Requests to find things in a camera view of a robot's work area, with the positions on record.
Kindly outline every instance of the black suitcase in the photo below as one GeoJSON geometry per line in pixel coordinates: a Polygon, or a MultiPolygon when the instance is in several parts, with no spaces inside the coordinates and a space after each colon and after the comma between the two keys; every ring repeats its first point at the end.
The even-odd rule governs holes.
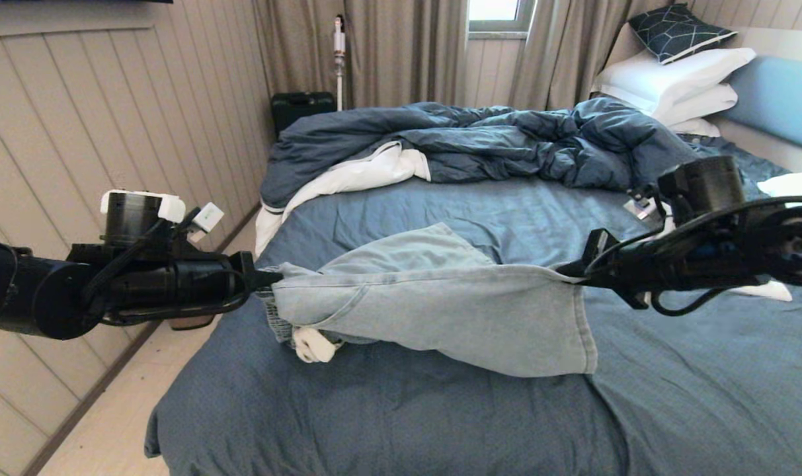
{"type": "Polygon", "coordinates": [[[336,110],[337,100],[331,93],[279,93],[271,97],[271,118],[277,136],[299,118],[336,110]]]}

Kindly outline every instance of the wooden floor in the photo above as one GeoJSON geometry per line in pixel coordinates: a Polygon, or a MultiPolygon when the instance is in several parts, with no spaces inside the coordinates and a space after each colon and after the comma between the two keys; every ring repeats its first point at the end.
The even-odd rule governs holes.
{"type": "MultiPolygon", "coordinates": [[[[253,252],[254,240],[251,220],[225,252],[253,252]]],[[[78,422],[40,476],[168,475],[162,457],[147,459],[143,454],[147,418],[219,319],[180,332],[162,323],[78,422]]]]}

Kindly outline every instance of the blue headboard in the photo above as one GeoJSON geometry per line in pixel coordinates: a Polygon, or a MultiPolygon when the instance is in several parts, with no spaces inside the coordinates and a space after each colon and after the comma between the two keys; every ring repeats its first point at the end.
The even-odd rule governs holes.
{"type": "Polygon", "coordinates": [[[757,57],[728,82],[739,102],[721,116],[802,145],[802,61],[757,57]]]}

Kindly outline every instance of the dark blue pillow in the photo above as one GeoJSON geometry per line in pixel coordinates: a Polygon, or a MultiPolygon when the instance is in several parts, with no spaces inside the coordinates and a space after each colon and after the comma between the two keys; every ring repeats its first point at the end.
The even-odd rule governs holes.
{"type": "Polygon", "coordinates": [[[718,48],[721,42],[737,33],[703,23],[688,11],[685,3],[641,13],[628,22],[642,43],[657,55],[660,64],[718,48]]]}

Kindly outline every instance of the window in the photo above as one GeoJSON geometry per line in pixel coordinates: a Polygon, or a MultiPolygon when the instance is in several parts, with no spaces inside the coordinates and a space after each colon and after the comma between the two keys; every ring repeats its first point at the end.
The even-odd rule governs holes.
{"type": "Polygon", "coordinates": [[[534,0],[468,0],[468,30],[473,38],[480,37],[479,32],[519,32],[525,37],[534,3],[534,0]]]}

